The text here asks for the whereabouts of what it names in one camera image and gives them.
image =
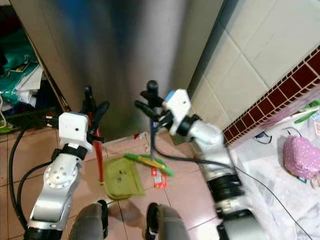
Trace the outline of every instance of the black cable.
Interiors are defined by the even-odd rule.
[[[295,131],[299,134],[300,138],[302,138],[301,133],[300,133],[297,129],[295,129],[294,127],[292,127],[292,126],[286,127],[286,128],[284,128],[284,129],[282,129],[282,130],[286,130],[286,131],[288,132],[288,134],[291,135],[291,133],[289,132],[288,129],[293,129],[293,130],[295,130]]]
[[[21,129],[21,131],[20,131],[18,137],[16,138],[14,145],[12,147],[12,150],[10,153],[10,158],[9,158],[9,163],[8,163],[8,180],[9,180],[9,193],[10,193],[11,203],[12,203],[13,209],[15,211],[15,214],[16,214],[18,220],[20,221],[22,227],[24,228],[24,230],[27,229],[27,221],[26,221],[26,218],[24,217],[24,214],[22,213],[21,209],[17,205],[17,199],[15,196],[15,189],[14,189],[13,167],[14,167],[14,157],[15,157],[15,152],[16,152],[17,146],[18,146],[22,136],[24,135],[25,131],[28,129],[28,127],[31,124],[32,123],[28,123],[27,125],[25,125]]]
[[[153,132],[153,134],[151,133],[150,137],[155,138],[157,132],[154,130],[154,128],[151,129],[151,132]],[[174,160],[174,161],[193,162],[193,163],[197,163],[197,164],[213,164],[213,165],[217,165],[217,166],[224,167],[226,169],[231,169],[231,170],[235,171],[235,169],[232,166],[229,166],[227,164],[224,164],[224,163],[221,163],[221,162],[217,162],[217,161],[166,155],[166,154],[160,152],[153,143],[155,143],[155,140],[151,139],[151,141],[150,141],[150,149],[154,149],[157,154],[159,154],[160,156],[162,156],[162,157],[164,157],[166,159],[170,159],[170,160]]]
[[[305,233],[305,235],[308,236],[308,238],[311,238],[311,236],[306,232],[306,230],[304,230],[304,228],[294,219],[294,217],[291,215],[291,213],[286,209],[286,207],[283,205],[283,203],[280,201],[280,199],[272,192],[272,190],[270,188],[268,188],[263,182],[261,182],[260,180],[256,179],[255,177],[251,176],[250,174],[246,173],[245,171],[241,170],[240,168],[238,168],[237,166],[235,167],[238,171],[240,171],[241,173],[247,175],[248,177],[252,178],[253,180],[257,181],[258,183],[260,183],[262,186],[264,186],[273,196],[274,198],[281,204],[281,206],[283,207],[283,209],[286,211],[286,213],[290,216],[290,218],[294,221],[295,224],[297,224],[299,226],[299,228]]]
[[[22,221],[25,223],[25,226],[27,227],[27,220],[26,220],[26,217],[24,215],[24,212],[22,210],[22,203],[21,203],[21,195],[22,195],[22,188],[24,186],[24,183],[26,181],[26,179],[29,177],[30,174],[32,174],[34,171],[38,170],[38,169],[41,169],[43,167],[46,167],[48,165],[50,165],[53,161],[48,161],[48,162],[45,162],[43,164],[40,164],[38,166],[35,166],[34,168],[32,168],[31,170],[29,170],[23,177],[22,179],[20,180],[20,183],[19,183],[19,186],[18,186],[18,191],[17,191],[17,194],[16,194],[16,204],[19,208],[19,211],[21,212],[21,219]]]
[[[150,129],[154,128],[154,121],[150,119]],[[155,157],[155,145],[156,145],[156,133],[157,131],[151,131],[150,132],[150,157],[151,160]]]

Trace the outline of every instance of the white wall tile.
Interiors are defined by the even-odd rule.
[[[196,113],[199,113],[203,106],[208,101],[208,98],[211,96],[213,90],[210,87],[206,77],[202,75],[193,95],[191,98],[191,103],[193,110]]]
[[[220,83],[240,54],[240,50],[228,33],[217,24],[213,32],[215,49],[204,71],[204,75],[213,89]]]
[[[320,2],[278,0],[243,54],[271,87],[320,41]]]
[[[219,21],[239,48],[243,49],[275,2],[276,0],[227,0]]]
[[[221,130],[231,123],[230,118],[214,93],[198,114],[205,122],[212,123]]]
[[[216,87],[215,94],[233,121],[267,90],[266,84],[241,54]]]

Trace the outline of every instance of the teal fabric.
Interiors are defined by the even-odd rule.
[[[0,77],[0,92],[3,99],[12,105],[17,104],[18,95],[15,86],[38,65],[38,63],[32,62],[26,67],[24,72],[11,71],[7,77]]]
[[[3,75],[28,60],[36,60],[37,57],[23,29],[0,38],[0,47],[3,50],[7,63],[3,66]]]

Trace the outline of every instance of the yellow-green brush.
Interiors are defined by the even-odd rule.
[[[166,173],[167,176],[174,176],[175,175],[174,171],[172,171],[170,168],[168,168],[166,163],[159,158],[155,158],[154,160],[151,161],[150,155],[146,155],[146,154],[137,155],[137,154],[133,154],[133,153],[125,153],[124,157],[127,159],[130,159],[130,160],[134,160],[139,163],[145,164],[145,165],[156,167],[156,168],[160,169],[161,171],[163,171],[164,173]]]

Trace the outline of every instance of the clothing pile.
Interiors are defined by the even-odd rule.
[[[42,67],[22,28],[0,37],[0,130],[5,116],[36,106]]]

